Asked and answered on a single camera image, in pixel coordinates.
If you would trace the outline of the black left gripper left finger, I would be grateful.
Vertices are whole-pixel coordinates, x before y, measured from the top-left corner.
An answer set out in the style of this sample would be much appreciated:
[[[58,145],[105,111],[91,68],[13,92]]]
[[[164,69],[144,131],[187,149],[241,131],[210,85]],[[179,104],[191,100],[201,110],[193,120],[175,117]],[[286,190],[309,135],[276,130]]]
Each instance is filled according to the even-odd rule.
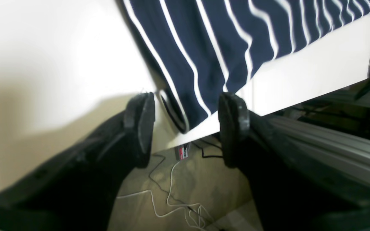
[[[153,93],[0,192],[2,231],[105,231],[119,188],[150,160]]]

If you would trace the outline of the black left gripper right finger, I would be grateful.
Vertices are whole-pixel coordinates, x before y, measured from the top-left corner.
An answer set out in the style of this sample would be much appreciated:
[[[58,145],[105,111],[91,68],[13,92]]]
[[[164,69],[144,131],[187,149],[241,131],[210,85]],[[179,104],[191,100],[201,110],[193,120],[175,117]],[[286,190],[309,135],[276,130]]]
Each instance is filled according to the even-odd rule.
[[[265,231],[370,231],[370,186],[308,156],[231,92],[219,97],[223,160],[248,179]]]

